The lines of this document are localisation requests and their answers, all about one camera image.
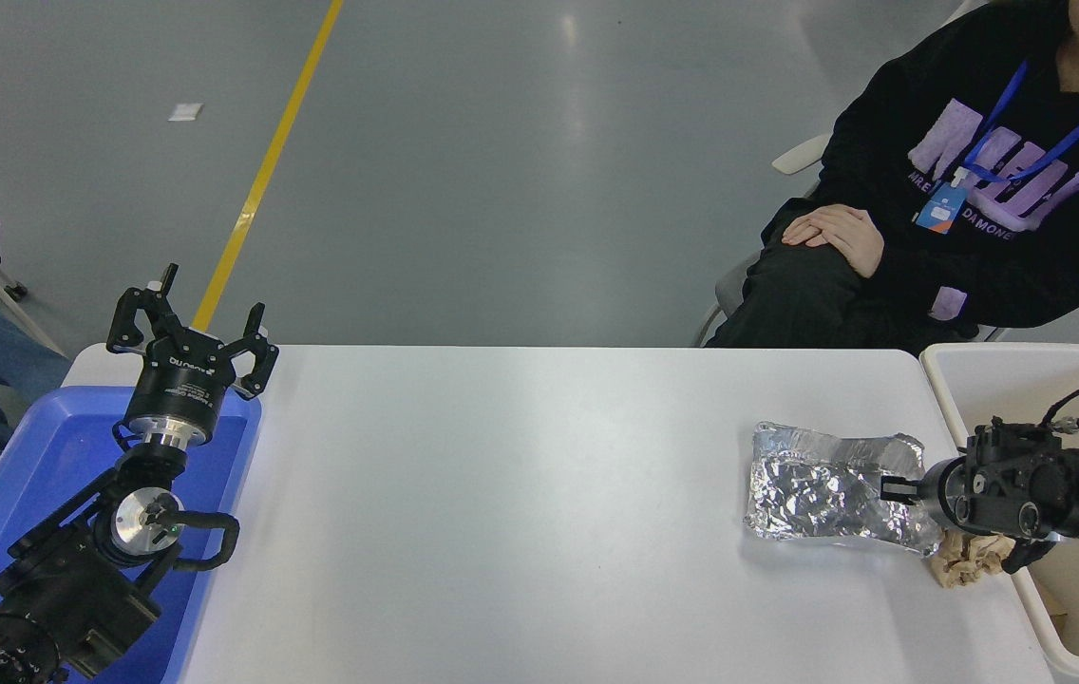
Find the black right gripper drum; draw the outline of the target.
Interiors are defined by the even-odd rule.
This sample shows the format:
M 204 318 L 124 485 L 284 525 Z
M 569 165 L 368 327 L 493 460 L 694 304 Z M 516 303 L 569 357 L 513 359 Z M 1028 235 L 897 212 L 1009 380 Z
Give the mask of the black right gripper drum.
M 927 468 L 918 481 L 923 509 L 942 529 L 960 532 L 966 529 L 954 510 L 957 500 L 966 494 L 964 464 L 962 456 L 942 460 Z

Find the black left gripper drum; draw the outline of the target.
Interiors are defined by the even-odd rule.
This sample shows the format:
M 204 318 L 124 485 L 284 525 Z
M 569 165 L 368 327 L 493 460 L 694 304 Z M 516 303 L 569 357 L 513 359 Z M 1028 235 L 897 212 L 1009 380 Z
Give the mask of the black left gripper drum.
M 193 330 L 154 338 L 145 350 L 125 427 L 145 434 L 175 421 L 191 426 L 189 438 L 211 439 L 233 382 L 232 362 L 221 355 L 221 346 L 218 338 Z

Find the person's hand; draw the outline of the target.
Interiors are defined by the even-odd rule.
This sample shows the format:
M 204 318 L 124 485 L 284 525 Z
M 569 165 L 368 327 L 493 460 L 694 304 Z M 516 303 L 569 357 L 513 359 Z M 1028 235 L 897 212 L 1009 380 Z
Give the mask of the person's hand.
M 870 214 L 843 204 L 830 204 L 795 218 L 780 235 L 780 242 L 787 246 L 835 248 L 862 278 L 874 276 L 885 252 L 885 237 Z

